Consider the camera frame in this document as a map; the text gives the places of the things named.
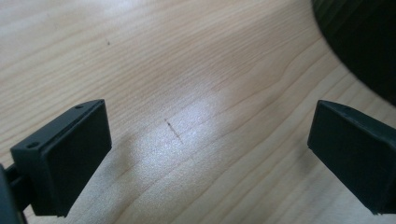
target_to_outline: table surface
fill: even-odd
[[[0,162],[79,103],[113,148],[69,215],[30,223],[395,223],[306,145],[316,102],[396,126],[330,51],[309,0],[2,1]]]

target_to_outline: screw hole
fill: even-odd
[[[28,147],[28,148],[32,148],[32,147],[36,147],[36,146],[38,146],[38,145],[40,145],[39,142],[33,142],[33,143],[27,145],[27,147]]]

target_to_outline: black round object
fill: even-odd
[[[338,58],[396,105],[396,0],[312,0],[320,31]]]

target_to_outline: black object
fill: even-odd
[[[312,0],[318,27],[346,67],[396,105],[396,1]]]
[[[67,216],[110,149],[104,100],[74,106],[19,142],[15,164],[0,167],[0,223],[25,222],[30,203],[38,216]]]
[[[373,214],[394,214],[395,139],[395,129],[358,110],[318,101],[308,145]]]

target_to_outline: dark mark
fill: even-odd
[[[176,132],[176,130],[172,127],[172,124],[169,123],[168,120],[165,119],[165,122],[168,124],[168,127],[170,128],[170,130],[172,131],[172,133],[174,133],[174,135],[176,136],[176,138],[181,142],[181,144],[184,144],[183,141],[180,138],[180,135],[178,135],[178,133]]]

